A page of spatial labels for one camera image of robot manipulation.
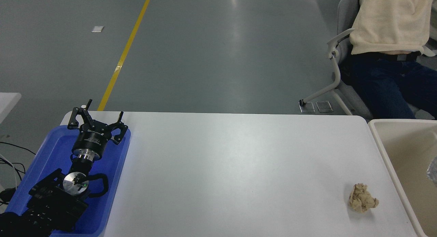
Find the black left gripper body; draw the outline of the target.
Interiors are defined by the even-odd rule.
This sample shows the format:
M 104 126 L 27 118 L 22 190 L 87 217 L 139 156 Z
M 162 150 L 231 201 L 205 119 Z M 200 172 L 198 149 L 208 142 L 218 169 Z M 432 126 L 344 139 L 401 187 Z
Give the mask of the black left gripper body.
M 78 138 L 72 147 L 72 154 L 77 157 L 93 155 L 93 160 L 100 160 L 111 137 L 111 130 L 108 129 L 107 124 L 100 121 L 94 121 L 93 124 L 84 123 L 81 125 Z

